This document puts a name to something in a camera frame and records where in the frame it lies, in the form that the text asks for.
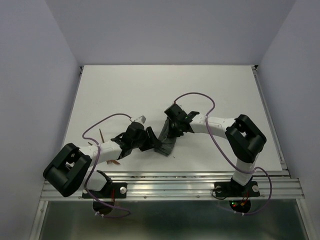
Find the aluminium right side rail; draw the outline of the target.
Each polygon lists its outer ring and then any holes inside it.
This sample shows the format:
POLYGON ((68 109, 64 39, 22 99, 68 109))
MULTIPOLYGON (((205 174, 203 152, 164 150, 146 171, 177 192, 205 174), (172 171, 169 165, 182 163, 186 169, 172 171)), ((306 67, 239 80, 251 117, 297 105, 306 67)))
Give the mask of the aluminium right side rail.
POLYGON ((281 145, 280 145, 280 142, 279 142, 279 138, 277 136, 277 132, 276 132, 276 129, 275 129, 275 126, 274 126, 274 122, 273 122, 272 117, 270 115, 270 111, 269 111, 269 108, 268 108, 268 105, 267 105, 267 102, 266 102, 266 99, 265 99, 265 96, 264 96, 264 93, 263 93, 263 90, 262 90, 262 86, 261 86, 261 83, 260 83, 260 80, 259 80, 258 65, 250 65, 250 67, 251 67, 252 74, 253 74, 253 77, 254 77, 254 80, 255 80, 255 83, 256 83, 256 86, 257 86, 257 90, 259 92, 259 96, 260 96, 260 99, 261 99, 261 102, 262 102, 262 106, 263 106, 263 109, 264 109, 264 112, 265 112, 265 115, 266 115, 266 119, 267 119, 268 126, 269 126, 269 129, 270 129, 270 132, 271 132, 271 136, 272 136, 272 141, 273 141, 273 143, 275 145, 275 148, 276 148, 276 152, 277 152, 278 159, 279 159, 279 162, 280 162, 280 165, 281 165, 281 169, 284 172, 281 175, 283 177, 291 178, 292 176, 290 174, 290 171, 288 169, 287 163, 285 161, 285 158, 284 158, 284 155, 283 155, 283 151, 281 149, 281 145))

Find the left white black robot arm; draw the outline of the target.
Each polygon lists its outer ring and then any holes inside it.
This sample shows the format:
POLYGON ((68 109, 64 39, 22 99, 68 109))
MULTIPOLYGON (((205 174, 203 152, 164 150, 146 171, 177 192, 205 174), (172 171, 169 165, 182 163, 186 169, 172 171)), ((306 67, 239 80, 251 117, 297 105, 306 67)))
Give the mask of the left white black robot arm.
POLYGON ((139 149, 144 152, 162 146, 149 126, 132 122, 125 132, 102 144, 78 147, 66 144, 43 171, 43 177, 63 196, 69 197, 84 185, 88 169, 100 162, 120 160, 139 149))

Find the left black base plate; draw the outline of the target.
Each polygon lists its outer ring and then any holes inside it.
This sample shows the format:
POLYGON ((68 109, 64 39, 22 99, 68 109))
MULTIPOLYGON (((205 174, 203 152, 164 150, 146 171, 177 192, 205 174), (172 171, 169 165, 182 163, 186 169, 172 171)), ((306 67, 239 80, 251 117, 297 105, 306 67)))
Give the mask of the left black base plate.
POLYGON ((90 190, 90 193, 98 199, 125 199, 127 188, 128 184, 126 182, 112 182, 107 183, 102 190, 90 190))

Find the copper fork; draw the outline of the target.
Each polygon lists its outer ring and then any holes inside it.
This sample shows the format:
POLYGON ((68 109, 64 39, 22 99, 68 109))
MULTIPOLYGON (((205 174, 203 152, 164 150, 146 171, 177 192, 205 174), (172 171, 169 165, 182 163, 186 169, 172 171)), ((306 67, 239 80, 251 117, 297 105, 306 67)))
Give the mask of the copper fork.
POLYGON ((100 128, 99 128, 99 134, 100 134, 101 142, 102 142, 102 143, 105 143, 105 139, 104 139, 102 130, 101 130, 100 128))

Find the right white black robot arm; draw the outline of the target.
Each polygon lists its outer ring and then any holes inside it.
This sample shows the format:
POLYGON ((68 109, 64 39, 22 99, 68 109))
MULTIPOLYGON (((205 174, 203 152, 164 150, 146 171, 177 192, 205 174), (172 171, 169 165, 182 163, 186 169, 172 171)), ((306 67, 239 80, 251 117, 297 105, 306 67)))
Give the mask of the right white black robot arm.
POLYGON ((184 133, 208 134, 215 144, 214 137, 226 139, 236 156, 236 164, 228 161, 235 171, 230 180, 231 192, 242 195, 248 190, 255 170, 258 155, 263 150, 267 138, 245 114, 236 118, 209 117, 197 111, 187 114, 174 103, 164 113, 167 116, 163 129, 163 140, 170 140, 184 133))

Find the grey cloth napkin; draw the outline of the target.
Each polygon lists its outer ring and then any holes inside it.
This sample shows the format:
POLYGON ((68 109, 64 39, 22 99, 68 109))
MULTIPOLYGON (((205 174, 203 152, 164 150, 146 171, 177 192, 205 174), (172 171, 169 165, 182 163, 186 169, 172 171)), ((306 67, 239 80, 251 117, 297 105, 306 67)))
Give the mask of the grey cloth napkin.
POLYGON ((170 120, 167 118, 164 122, 162 130, 158 136, 158 140, 160 141, 160 146, 154 148, 156 153, 159 153, 165 157, 168 157, 176 144, 176 137, 169 137, 169 129, 170 129, 170 120))

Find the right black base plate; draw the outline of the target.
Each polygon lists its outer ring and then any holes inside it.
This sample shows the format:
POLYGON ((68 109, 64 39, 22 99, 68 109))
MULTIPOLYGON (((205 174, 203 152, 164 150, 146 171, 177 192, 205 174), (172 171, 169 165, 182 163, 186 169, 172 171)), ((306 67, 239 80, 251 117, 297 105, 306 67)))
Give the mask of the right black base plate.
POLYGON ((242 197, 256 198, 260 195, 258 183, 253 181, 252 177, 244 186, 240 185, 232 178, 230 181, 218 181, 214 183, 214 188, 211 190, 211 196, 218 200, 242 197))

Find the aluminium rail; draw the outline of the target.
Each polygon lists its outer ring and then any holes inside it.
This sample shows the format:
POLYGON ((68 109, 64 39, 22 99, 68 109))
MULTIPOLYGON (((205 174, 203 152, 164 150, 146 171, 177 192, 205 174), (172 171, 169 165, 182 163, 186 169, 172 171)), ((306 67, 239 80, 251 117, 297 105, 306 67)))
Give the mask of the aluminium rail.
MULTIPOLYGON (((304 199, 298 179, 291 178, 287 170, 272 171, 267 178, 257 172, 260 196, 258 200, 304 199)), ((126 201, 186 201, 212 200, 211 191, 217 182, 227 182, 231 172, 107 172, 113 182, 127 183, 126 201)))
POLYGON ((269 111, 269 108, 268 108, 268 105, 267 105, 267 102, 266 102, 266 99, 265 99, 265 96, 264 96, 264 93, 263 93, 263 90, 262 90, 262 86, 261 86, 261 83, 260 83, 260 80, 259 80, 258 65, 250 65, 250 67, 251 67, 252 74, 253 74, 253 77, 254 77, 254 80, 255 80, 255 83, 256 83, 256 86, 257 86, 257 90, 259 92, 259 96, 260 96, 260 99, 261 99, 261 102, 262 102, 262 106, 263 106, 263 109, 264 109, 264 112, 265 112, 265 115, 266 115, 266 119, 267 119, 268 126, 269 126, 269 129, 270 129, 270 132, 271 132, 271 136, 272 136, 272 141, 273 141, 273 143, 275 145, 275 148, 276 148, 276 152, 277 152, 278 159, 279 159, 279 162, 280 162, 280 165, 281 165, 281 169, 284 172, 281 175, 283 177, 291 178, 292 176, 290 174, 290 171, 288 169, 287 163, 285 161, 285 158, 284 158, 284 155, 283 155, 283 151, 281 149, 281 145, 280 145, 280 142, 279 142, 279 138, 277 136, 277 132, 276 132, 276 129, 275 129, 275 126, 274 126, 274 122, 273 122, 272 117, 270 115, 270 111, 269 111))

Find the aluminium front rail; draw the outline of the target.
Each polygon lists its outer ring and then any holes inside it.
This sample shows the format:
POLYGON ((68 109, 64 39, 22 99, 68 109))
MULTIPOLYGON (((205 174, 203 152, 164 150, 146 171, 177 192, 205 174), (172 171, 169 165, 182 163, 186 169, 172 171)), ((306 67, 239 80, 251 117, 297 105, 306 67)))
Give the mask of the aluminium front rail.
MULTIPOLYGON (((287 170, 272 171, 267 178, 257 172, 260 196, 258 200, 304 199, 298 179, 291 178, 287 170)), ((231 172, 107 172, 113 182, 127 183, 126 201, 186 201, 212 200, 211 191, 217 182, 227 182, 231 172)))

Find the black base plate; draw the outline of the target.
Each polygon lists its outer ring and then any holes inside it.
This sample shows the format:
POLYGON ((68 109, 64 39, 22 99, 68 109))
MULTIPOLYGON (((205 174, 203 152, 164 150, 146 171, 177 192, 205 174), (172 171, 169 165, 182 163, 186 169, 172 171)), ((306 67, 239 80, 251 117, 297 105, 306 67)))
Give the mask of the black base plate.
POLYGON ((218 181, 214 183, 214 188, 211 190, 211 196, 218 200, 242 197, 256 198, 260 195, 258 183, 253 181, 252 177, 244 186, 240 185, 232 178, 230 181, 218 181))
POLYGON ((126 182, 112 182, 107 183, 102 190, 90 190, 90 193, 98 199, 125 199, 127 188, 128 184, 126 182))

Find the copper knife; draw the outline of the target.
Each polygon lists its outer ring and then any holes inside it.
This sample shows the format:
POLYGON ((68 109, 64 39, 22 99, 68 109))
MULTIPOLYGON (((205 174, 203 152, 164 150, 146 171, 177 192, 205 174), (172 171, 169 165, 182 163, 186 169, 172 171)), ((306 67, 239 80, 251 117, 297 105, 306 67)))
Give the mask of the copper knife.
POLYGON ((96 146, 89 146, 88 149, 89 156, 98 164, 106 162, 108 165, 120 165, 118 158, 121 155, 122 149, 117 143, 113 141, 107 141, 96 146))

